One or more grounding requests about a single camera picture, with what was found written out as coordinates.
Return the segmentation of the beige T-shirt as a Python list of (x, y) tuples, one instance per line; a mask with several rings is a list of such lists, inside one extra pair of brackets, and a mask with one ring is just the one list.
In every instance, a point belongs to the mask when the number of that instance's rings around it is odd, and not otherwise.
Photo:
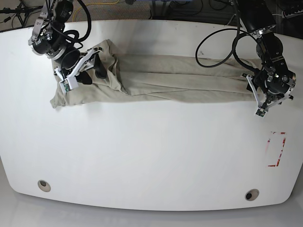
[(192, 57), (117, 54), (110, 40), (98, 46), (107, 78), (99, 79), (94, 70), (89, 70), (92, 84), (80, 84), (66, 94), (57, 88), (50, 101), (53, 108), (91, 102), (223, 103), (255, 99), (242, 76), (249, 71), (234, 59), (215, 68), (203, 68)]

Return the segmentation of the red tape rectangle marking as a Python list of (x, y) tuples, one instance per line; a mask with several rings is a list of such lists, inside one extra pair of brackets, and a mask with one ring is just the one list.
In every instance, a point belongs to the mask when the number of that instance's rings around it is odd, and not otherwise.
[(265, 165), (268, 167), (279, 166), (286, 141), (286, 132), (271, 131), (265, 152)]

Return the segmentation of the white power strip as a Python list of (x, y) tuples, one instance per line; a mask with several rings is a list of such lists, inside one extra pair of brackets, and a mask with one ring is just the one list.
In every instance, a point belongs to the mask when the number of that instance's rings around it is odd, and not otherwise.
[(303, 14), (303, 10), (302, 9), (288, 9), (288, 10), (284, 10), (282, 13), (282, 18), (285, 19), (290, 19), (293, 17), (297, 17), (297, 16), (301, 16)]

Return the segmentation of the black tripod stand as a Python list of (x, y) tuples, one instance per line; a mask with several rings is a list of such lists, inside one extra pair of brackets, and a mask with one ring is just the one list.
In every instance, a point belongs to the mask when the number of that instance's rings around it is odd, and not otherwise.
[(25, 28), (29, 17), (32, 14), (40, 12), (43, 6), (27, 6), (23, 0), (19, 0), (19, 4), (15, 9), (11, 8), (3, 8), (0, 10), (1, 14), (12, 14), (12, 16), (8, 16), (0, 23), (7, 23), (11, 20), (11, 26), (13, 27), (13, 20), (17, 18), (20, 22), (20, 28)]

